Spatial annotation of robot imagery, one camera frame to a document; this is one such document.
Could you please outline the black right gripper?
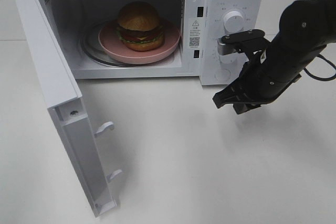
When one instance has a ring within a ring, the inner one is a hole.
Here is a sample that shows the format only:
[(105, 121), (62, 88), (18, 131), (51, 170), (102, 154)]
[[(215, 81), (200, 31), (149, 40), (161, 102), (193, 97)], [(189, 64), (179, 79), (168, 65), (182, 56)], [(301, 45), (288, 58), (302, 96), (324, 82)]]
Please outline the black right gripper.
[(265, 98), (259, 91), (262, 84), (260, 67), (260, 61), (244, 64), (243, 73), (222, 91), (214, 94), (216, 107), (220, 109), (224, 105), (233, 104), (236, 114), (240, 115), (265, 104)]

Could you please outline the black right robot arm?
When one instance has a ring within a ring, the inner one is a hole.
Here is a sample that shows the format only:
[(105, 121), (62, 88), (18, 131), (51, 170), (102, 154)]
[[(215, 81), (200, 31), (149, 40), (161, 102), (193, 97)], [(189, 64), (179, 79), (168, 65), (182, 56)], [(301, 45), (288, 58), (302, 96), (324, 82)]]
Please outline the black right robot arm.
[(274, 102), (327, 44), (335, 42), (335, 0), (298, 0), (289, 5), (272, 41), (259, 29), (223, 36), (219, 46), (244, 53), (238, 76), (213, 96), (217, 108), (232, 104), (237, 114)]

